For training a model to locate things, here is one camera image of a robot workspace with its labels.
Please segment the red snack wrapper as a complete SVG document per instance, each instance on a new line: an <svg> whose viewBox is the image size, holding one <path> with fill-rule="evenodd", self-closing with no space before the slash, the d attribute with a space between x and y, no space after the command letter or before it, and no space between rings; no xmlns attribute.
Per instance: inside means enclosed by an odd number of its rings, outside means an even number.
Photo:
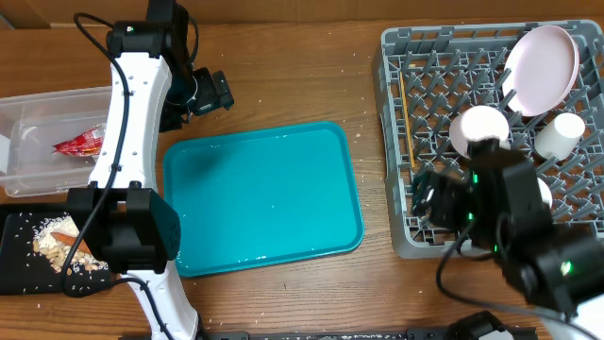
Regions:
<svg viewBox="0 0 604 340"><path fill-rule="evenodd" d="M105 131L105 123L97 124L71 140L54 144L54 152L74 157L98 156L104 141Z"/></svg>

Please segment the pale green bowl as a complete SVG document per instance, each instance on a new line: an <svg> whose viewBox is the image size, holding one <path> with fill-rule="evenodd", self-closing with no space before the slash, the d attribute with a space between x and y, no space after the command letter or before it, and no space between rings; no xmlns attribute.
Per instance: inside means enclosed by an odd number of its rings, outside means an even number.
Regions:
<svg viewBox="0 0 604 340"><path fill-rule="evenodd" d="M537 178L540 194L542 201L549 207L552 208L553 196L548 185L541 179Z"/></svg>

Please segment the small white plate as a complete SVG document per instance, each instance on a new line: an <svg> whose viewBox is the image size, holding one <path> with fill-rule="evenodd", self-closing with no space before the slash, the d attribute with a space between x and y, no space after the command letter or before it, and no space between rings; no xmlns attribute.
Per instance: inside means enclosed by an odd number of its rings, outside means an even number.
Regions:
<svg viewBox="0 0 604 340"><path fill-rule="evenodd" d="M449 139L454 149L466 159L469 142L497 138L505 145L510 135L509 123L499 110L475 106L457 116L450 125Z"/></svg>

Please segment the rice and peanut scraps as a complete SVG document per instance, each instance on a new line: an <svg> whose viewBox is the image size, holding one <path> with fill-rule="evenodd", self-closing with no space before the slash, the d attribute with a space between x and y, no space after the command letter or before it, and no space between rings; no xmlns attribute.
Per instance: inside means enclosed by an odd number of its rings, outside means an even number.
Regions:
<svg viewBox="0 0 604 340"><path fill-rule="evenodd" d="M52 231L58 231L77 237L79 230L73 219L66 213L55 218L46 217L34 227L32 253L44 257L50 263L51 268L55 272L60 273L71 249L64 244L57 242L51 236ZM100 271L107 268L108 265L105 262L96 260L92 254L84 254L76 250L70 261L67 274L71 275L80 272L92 273L93 271Z"/></svg>

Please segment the wooden chopstick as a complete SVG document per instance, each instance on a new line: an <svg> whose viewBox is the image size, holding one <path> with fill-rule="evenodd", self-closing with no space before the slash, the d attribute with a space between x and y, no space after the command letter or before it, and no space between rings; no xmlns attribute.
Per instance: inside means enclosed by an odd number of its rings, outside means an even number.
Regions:
<svg viewBox="0 0 604 340"><path fill-rule="evenodd" d="M402 70L399 71L398 75L399 75L399 83L400 83L402 111L403 111L403 117L405 119L405 130L406 130L408 155L409 155L410 165L411 165L411 169L412 169L415 166L415 160L414 160L414 154L413 154L413 148L412 148L412 136L411 136L411 126L410 126L411 119L410 119L409 112L408 112L407 95L406 95L406 91L405 91L404 74L403 74Z"/></svg>

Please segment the large white plate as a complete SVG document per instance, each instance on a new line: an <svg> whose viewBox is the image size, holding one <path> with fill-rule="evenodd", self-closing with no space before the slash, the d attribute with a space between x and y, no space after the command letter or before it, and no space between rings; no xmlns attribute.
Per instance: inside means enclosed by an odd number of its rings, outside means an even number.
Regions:
<svg viewBox="0 0 604 340"><path fill-rule="evenodd" d="M505 70L503 94L513 94L511 111L527 117L557 107L570 93L579 72L579 50L567 31L556 25L532 29L513 47Z"/></svg>

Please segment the white upturned cup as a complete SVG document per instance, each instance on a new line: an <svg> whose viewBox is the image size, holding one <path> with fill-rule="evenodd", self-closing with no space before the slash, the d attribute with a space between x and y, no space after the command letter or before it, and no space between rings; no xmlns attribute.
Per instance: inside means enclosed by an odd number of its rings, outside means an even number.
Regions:
<svg viewBox="0 0 604 340"><path fill-rule="evenodd" d="M535 137L535 151L544 159L565 160L585 131L584 121L572 112L557 115Z"/></svg>

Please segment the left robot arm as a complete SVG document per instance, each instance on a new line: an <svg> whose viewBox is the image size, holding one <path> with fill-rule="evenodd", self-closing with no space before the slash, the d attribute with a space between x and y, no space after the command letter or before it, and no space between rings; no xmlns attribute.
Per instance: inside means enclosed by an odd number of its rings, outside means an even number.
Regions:
<svg viewBox="0 0 604 340"><path fill-rule="evenodd" d="M206 337L176 271L180 220L156 179L162 132L234 103L222 72L194 67L187 38L196 31L176 0L151 0L143 20L109 25L99 46L111 65L105 136L88 185L67 196L75 244L131 287L154 339Z"/></svg>

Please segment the orange carrot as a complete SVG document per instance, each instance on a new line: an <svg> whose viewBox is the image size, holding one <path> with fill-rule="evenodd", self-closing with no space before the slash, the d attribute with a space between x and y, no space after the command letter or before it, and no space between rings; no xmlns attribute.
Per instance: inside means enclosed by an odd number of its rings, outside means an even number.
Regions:
<svg viewBox="0 0 604 340"><path fill-rule="evenodd" d="M66 247L68 248L72 248L73 245L76 242L76 237L75 236L71 236L68 234L64 234L58 231L52 231L51 232L51 236L59 243L64 244ZM84 254L89 254L91 255L91 251L88 248L88 246L86 245L86 243L84 241L81 241L80 244L77 247L77 250L79 252L82 252Z"/></svg>

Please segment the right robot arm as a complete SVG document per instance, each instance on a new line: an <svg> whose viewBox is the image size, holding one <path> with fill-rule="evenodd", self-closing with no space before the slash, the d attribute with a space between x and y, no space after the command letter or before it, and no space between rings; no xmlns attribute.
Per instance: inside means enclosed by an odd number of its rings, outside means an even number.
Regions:
<svg viewBox="0 0 604 340"><path fill-rule="evenodd" d="M580 226L554 222L542 199L536 170L519 151L501 147L497 138L472 142L469 177L457 180L431 170L412 183L412 212L457 232L440 260L435 280L448 298L483 308L538 317L583 339L596 333L579 324L579 307L603 295L603 244ZM463 296L445 287L443 273L465 240L484 249L507 284L520 292L528 308Z"/></svg>

